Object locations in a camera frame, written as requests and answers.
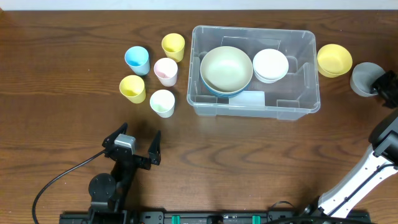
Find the blue cup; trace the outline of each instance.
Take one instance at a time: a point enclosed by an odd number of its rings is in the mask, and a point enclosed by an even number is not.
[[[131,47],[124,55],[124,60],[137,75],[149,73],[149,54],[148,51],[140,46]]]

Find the bowl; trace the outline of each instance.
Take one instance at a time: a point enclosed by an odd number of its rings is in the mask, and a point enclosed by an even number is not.
[[[264,83],[274,83],[285,77],[289,71],[286,56],[275,49],[261,50],[254,56],[253,68],[255,76]]]
[[[254,71],[254,76],[255,76],[260,82],[263,82],[263,83],[274,83],[274,82],[277,81],[277,80],[268,80],[268,79],[266,79],[266,78],[260,76],[256,71]]]
[[[359,96],[376,96],[377,92],[371,92],[371,85],[384,74],[385,71],[380,66],[375,63],[364,62],[355,66],[349,84]]]
[[[336,78],[339,77],[340,75],[334,75],[330,72],[325,71],[318,63],[318,72],[321,73],[321,75],[323,75],[324,77],[328,77],[328,78]]]
[[[353,66],[353,58],[347,49],[337,44],[328,44],[318,51],[320,73],[326,77],[346,74]]]
[[[242,92],[253,76],[248,55],[236,47],[222,46],[209,51],[200,65],[206,88],[216,96],[229,97]]]

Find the clear plastic bin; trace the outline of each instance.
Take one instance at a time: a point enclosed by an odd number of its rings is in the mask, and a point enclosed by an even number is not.
[[[200,62],[209,51],[220,46],[237,47],[251,60],[260,50],[279,50],[289,61],[289,71],[271,84],[260,82],[253,75],[237,99],[215,97],[203,85]],[[310,31],[197,26],[192,32],[187,100],[200,116],[296,120],[320,109],[316,62],[315,36]]]

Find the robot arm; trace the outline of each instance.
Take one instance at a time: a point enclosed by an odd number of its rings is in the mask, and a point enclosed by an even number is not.
[[[373,147],[370,145],[354,169],[338,185],[319,198],[318,204],[323,209],[323,213],[336,218],[347,217],[351,209],[377,184],[398,172],[394,166],[387,166],[377,172],[378,168],[389,164],[393,165],[391,161],[382,156],[374,156]],[[367,182],[366,180],[373,174],[374,176]],[[351,198],[348,198],[356,189],[358,191]]]
[[[398,110],[376,126],[371,145],[343,180],[318,200],[323,214],[345,218],[375,186],[398,172]]]

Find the white bowl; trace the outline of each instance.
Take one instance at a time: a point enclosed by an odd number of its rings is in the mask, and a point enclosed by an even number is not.
[[[253,67],[261,78],[276,82],[285,77],[289,71],[289,62],[282,52],[275,49],[264,49],[254,56]]]
[[[205,85],[221,95],[243,91],[253,76],[250,58],[236,47],[217,47],[209,51],[200,65]]]
[[[266,78],[263,78],[263,77],[260,76],[256,71],[254,71],[254,76],[255,76],[258,80],[260,80],[261,82],[263,82],[263,83],[274,83],[274,82],[277,81],[277,80],[268,80],[268,79],[266,79]]]
[[[385,71],[380,66],[364,62],[355,66],[349,84],[359,96],[376,96],[377,93],[371,93],[371,85],[384,74]]]

